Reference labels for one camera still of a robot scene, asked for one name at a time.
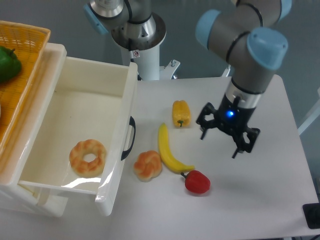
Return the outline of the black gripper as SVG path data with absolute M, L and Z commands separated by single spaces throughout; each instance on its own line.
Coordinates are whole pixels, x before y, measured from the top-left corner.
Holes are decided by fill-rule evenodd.
M 218 110 L 212 103 L 208 102 L 202 108 L 196 120 L 202 132 L 201 140 L 206 136 L 207 130 L 214 128 L 219 128 L 232 136 L 236 144 L 236 149 L 232 155 L 233 159 L 239 153 L 251 153 L 260 134 L 259 128 L 248 127 L 248 122 L 256 108 L 240 107 L 240 100 L 240 97 L 237 96 L 233 101 L 230 101 L 224 95 Z

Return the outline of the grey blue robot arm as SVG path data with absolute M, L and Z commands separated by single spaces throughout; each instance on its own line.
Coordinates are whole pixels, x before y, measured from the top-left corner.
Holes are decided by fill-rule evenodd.
M 218 108 L 207 103 L 196 123 L 203 134 L 219 129 L 232 137 L 235 153 L 250 153 L 260 134 L 248 122 L 288 50 L 272 25 L 286 17 L 290 0 L 237 0 L 231 14 L 211 9 L 197 22 L 197 41 L 225 60 L 234 73 Z

